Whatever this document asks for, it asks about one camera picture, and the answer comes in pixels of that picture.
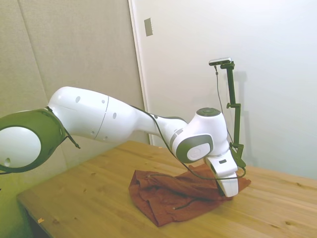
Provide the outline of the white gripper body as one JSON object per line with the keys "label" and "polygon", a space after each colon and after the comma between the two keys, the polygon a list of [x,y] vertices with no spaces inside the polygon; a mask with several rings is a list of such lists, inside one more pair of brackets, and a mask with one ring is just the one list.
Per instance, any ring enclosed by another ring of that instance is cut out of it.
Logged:
{"label": "white gripper body", "polygon": [[226,197],[233,197],[238,194],[238,178],[235,172],[227,175],[216,175],[217,183]]}

